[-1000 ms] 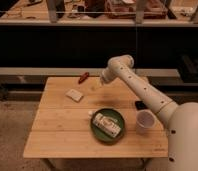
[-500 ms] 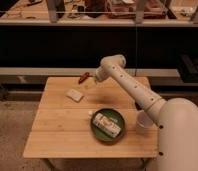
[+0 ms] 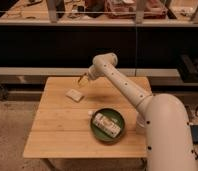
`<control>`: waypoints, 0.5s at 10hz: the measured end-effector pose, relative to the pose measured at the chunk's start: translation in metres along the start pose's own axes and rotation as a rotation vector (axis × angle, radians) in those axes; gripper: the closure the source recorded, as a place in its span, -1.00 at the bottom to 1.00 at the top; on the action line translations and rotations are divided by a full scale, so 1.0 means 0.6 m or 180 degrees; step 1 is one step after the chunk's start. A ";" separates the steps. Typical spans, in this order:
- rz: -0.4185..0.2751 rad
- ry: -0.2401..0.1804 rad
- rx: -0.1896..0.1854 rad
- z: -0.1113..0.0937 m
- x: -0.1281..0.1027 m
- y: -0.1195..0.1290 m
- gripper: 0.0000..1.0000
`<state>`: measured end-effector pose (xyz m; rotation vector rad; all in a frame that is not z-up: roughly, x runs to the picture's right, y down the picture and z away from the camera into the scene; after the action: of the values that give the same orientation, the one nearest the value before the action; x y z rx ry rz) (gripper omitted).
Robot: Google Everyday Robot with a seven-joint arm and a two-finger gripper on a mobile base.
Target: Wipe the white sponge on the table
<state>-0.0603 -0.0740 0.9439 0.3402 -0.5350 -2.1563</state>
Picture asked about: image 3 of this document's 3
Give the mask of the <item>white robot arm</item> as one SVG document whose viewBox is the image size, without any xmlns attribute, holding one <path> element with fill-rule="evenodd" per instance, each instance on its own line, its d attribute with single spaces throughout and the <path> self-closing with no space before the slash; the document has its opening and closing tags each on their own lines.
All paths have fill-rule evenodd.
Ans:
<svg viewBox="0 0 198 171">
<path fill-rule="evenodd" d="M 115 68 L 117 55 L 96 55 L 89 80 L 105 76 L 145 120 L 148 171 L 197 171 L 190 123 L 184 104 L 174 95 L 153 95 Z"/>
</svg>

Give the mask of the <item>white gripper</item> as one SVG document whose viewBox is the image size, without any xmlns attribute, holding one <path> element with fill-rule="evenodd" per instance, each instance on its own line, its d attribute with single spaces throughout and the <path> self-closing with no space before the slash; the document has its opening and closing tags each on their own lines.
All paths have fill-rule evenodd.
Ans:
<svg viewBox="0 0 198 171">
<path fill-rule="evenodd" d="M 98 78 L 98 72 L 94 67 L 90 67 L 87 71 L 87 75 L 84 74 L 78 79 L 79 86 L 85 86 L 89 83 L 89 80 L 96 80 Z"/>
</svg>

